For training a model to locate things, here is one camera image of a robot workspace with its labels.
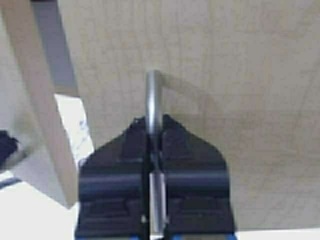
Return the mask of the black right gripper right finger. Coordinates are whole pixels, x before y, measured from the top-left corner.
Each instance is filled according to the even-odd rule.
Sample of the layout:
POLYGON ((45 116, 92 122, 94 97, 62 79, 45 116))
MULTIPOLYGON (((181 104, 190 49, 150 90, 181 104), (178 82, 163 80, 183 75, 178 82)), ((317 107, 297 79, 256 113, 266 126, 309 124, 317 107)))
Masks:
POLYGON ((161 136, 167 190, 166 240, 235 240, 230 175, 222 153, 172 116, 161 136))

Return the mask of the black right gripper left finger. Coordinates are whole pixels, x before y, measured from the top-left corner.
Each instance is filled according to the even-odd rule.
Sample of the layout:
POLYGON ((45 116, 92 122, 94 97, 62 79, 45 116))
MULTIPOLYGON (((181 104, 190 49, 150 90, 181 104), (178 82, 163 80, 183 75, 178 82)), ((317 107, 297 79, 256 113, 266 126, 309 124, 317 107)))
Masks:
POLYGON ((146 147, 145 119, 139 117, 84 161, 75 239, 147 239, 146 147))

